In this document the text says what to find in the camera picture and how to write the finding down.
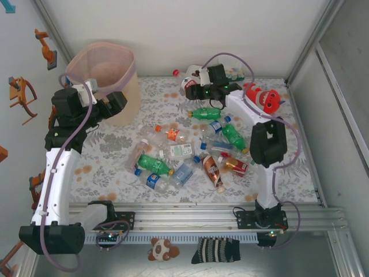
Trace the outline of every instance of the table surface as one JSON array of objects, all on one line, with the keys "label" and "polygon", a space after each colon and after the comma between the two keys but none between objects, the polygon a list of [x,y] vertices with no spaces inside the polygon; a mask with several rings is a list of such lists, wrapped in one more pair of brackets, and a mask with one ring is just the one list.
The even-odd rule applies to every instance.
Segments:
[{"label": "table surface", "polygon": [[[135,120],[128,126],[115,127],[101,122],[97,130],[88,134],[84,142],[81,159],[74,172],[70,202],[80,203],[92,200],[112,200],[124,203],[242,203],[254,201],[258,193],[257,174],[249,171],[241,178],[230,172],[222,172],[221,178],[226,191],[217,193],[201,168],[181,190],[173,186],[165,194],[156,193],[143,185],[140,180],[124,168],[124,163],[136,143],[141,139],[137,134],[139,124],[155,126],[160,124],[163,129],[178,128],[187,132],[189,141],[195,145],[196,154],[204,153],[200,149],[202,139],[201,125],[211,121],[200,121],[187,116],[189,110],[210,107],[208,101],[189,101],[174,78],[141,78],[142,105]],[[289,101],[288,91],[283,79],[259,78],[255,80],[263,90],[275,89],[286,102],[275,113],[298,129]],[[250,141],[252,126],[247,126],[232,111],[225,108],[222,115],[229,115],[237,130]],[[284,162],[291,160],[297,150],[296,138],[286,128],[288,152]],[[148,155],[159,157],[159,150],[149,148]],[[179,161],[165,160],[175,169]],[[297,162],[279,170],[277,195],[282,200],[301,202],[317,202],[308,162],[302,151]]]}]

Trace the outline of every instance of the stuffed toy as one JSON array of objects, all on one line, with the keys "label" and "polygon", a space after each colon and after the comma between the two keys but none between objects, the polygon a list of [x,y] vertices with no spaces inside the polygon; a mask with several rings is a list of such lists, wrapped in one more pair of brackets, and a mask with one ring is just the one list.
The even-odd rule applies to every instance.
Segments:
[{"label": "stuffed toy", "polygon": [[179,255],[177,246],[171,246],[168,239],[152,238],[151,244],[153,248],[149,251],[149,261],[168,261]]}]

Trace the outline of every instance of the white wall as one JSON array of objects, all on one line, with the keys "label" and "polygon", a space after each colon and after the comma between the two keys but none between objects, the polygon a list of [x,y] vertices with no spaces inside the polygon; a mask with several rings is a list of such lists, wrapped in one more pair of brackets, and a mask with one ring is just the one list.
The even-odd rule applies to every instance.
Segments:
[{"label": "white wall", "polygon": [[287,77],[329,0],[43,0],[76,55],[130,47],[140,76],[168,76],[227,51],[257,76]]},{"label": "white wall", "polygon": [[[65,63],[58,58],[58,67],[48,71],[42,57],[41,44],[35,38],[35,28],[43,31],[30,1],[12,0],[15,14],[6,14],[0,6],[0,145],[9,156],[0,163],[0,259],[19,240],[19,227],[29,224],[32,197],[28,179],[45,168],[44,137],[48,131],[51,97],[60,89],[58,76]],[[54,45],[47,39],[52,49]],[[19,105],[10,108],[8,77],[23,76],[34,87],[38,100],[29,105],[37,117],[22,126],[28,115]]]},{"label": "white wall", "polygon": [[369,275],[369,178],[315,53],[291,92],[329,207],[343,207],[362,266]]}]

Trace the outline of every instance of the purple cable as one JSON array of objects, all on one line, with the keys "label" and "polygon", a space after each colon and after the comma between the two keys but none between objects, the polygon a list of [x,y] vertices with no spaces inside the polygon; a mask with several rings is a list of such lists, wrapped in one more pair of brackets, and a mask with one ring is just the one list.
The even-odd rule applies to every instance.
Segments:
[{"label": "purple cable", "polygon": [[[130,231],[130,225],[129,225],[129,223],[128,222],[126,222],[126,221],[124,221],[124,220],[117,220],[117,221],[113,221],[113,222],[108,222],[108,223],[103,223],[103,224],[99,224],[99,225],[97,225],[96,226],[96,228],[97,227],[104,227],[104,226],[106,226],[106,225],[112,225],[112,224],[114,224],[114,225],[117,225],[117,224],[120,224],[120,223],[124,223],[125,225],[127,225],[127,232],[126,232],[126,234],[125,234],[125,236],[116,244],[116,245],[114,245],[114,246],[112,246],[112,247],[109,247],[108,249],[109,250],[113,250],[114,248],[117,248],[119,245],[121,245],[122,244],[122,242],[127,238],[127,236],[128,236],[128,234],[129,234],[129,231]],[[101,237],[104,237],[105,235],[98,235],[97,237],[96,237],[96,246],[97,247],[99,247],[99,248],[101,248],[101,245],[99,244],[99,238],[101,238]]]},{"label": "purple cable", "polygon": [[290,244],[296,237],[298,231],[300,230],[300,226],[301,226],[301,214],[300,214],[300,210],[299,208],[297,207],[297,205],[292,202],[292,201],[281,201],[278,197],[277,197],[277,193],[276,193],[276,171],[277,169],[284,169],[292,164],[294,164],[300,153],[301,153],[301,139],[300,139],[300,136],[298,134],[298,131],[288,122],[282,120],[282,119],[279,119],[279,118],[276,118],[276,117],[273,117],[273,116],[268,116],[268,115],[263,115],[263,114],[260,114],[258,110],[254,109],[253,106],[251,106],[248,101],[246,100],[247,99],[247,96],[246,96],[246,92],[248,90],[248,88],[250,88],[250,86],[252,85],[252,83],[255,81],[255,74],[253,72],[253,70],[251,69],[251,67],[248,65],[248,63],[246,61],[244,61],[243,59],[241,59],[240,57],[234,55],[234,54],[231,54],[231,53],[227,53],[227,52],[222,52],[222,53],[218,53],[214,56],[212,56],[205,64],[204,66],[202,67],[202,69],[208,65],[208,63],[210,61],[212,61],[215,57],[218,57],[220,55],[228,55],[228,56],[231,56],[231,57],[234,57],[236,59],[238,59],[241,63],[243,63],[247,68],[248,70],[250,71],[251,73],[251,82],[249,82],[248,86],[244,89],[244,94],[243,94],[243,102],[245,103],[245,105],[250,109],[252,110],[254,113],[256,113],[257,115],[259,115],[260,117],[263,117],[263,118],[266,118],[266,119],[271,119],[271,120],[274,120],[274,121],[277,121],[277,122],[281,122],[283,123],[284,125],[287,125],[291,131],[293,131],[294,135],[296,136],[296,140],[298,142],[298,150],[296,152],[296,155],[295,157],[293,157],[293,159],[291,161],[289,161],[287,164],[284,164],[282,166],[276,166],[275,168],[273,168],[273,178],[272,178],[272,190],[273,190],[273,196],[274,198],[280,203],[280,204],[291,204],[295,209],[296,209],[296,212],[298,214],[298,225],[297,225],[297,228],[296,228],[296,231],[295,233],[293,234],[293,236],[288,240],[286,241],[285,243],[281,244],[281,245],[278,245],[278,246],[274,246],[272,247],[271,249],[279,249],[279,248],[282,248],[288,244]]},{"label": "purple cable", "polygon": [[[57,153],[55,160],[51,166],[51,169],[56,169],[57,164],[59,162],[59,159],[62,155],[62,152],[65,150],[66,146],[71,142],[71,140],[78,134],[78,132],[83,128],[83,126],[86,124],[89,116],[91,115],[91,111],[92,111],[92,95],[91,95],[91,91],[88,88],[87,84],[85,82],[83,82],[77,75],[75,74],[71,74],[71,73],[63,73],[59,76],[59,83],[61,84],[62,87],[64,87],[63,82],[62,82],[62,77],[68,77],[68,78],[73,78],[75,79],[77,82],[81,83],[84,88],[87,91],[88,94],[88,100],[89,100],[89,105],[88,105],[88,110],[86,113],[85,118],[82,120],[81,124],[77,127],[77,129],[70,135],[70,137],[64,142],[64,144],[61,146],[59,152]],[[54,177],[54,173],[52,173],[50,171],[50,176],[49,179],[47,181],[47,189],[45,192],[45,198],[44,198],[44,204],[43,204],[43,208],[42,211],[43,212],[47,212],[47,203],[48,203],[48,198],[50,196],[50,191],[51,191],[51,184],[52,184],[52,179]],[[47,251],[46,248],[46,243],[45,243],[45,221],[46,221],[46,214],[42,215],[41,217],[41,226],[40,226],[40,242],[41,242],[41,248],[42,251],[44,252],[44,255],[46,257],[46,259],[53,265],[55,266],[57,269],[61,270],[61,271],[65,271],[65,272],[76,272],[80,266],[81,266],[81,257],[80,255],[76,255],[77,258],[77,266],[74,268],[67,268],[64,267],[60,264],[58,264],[49,254],[49,252]]]}]

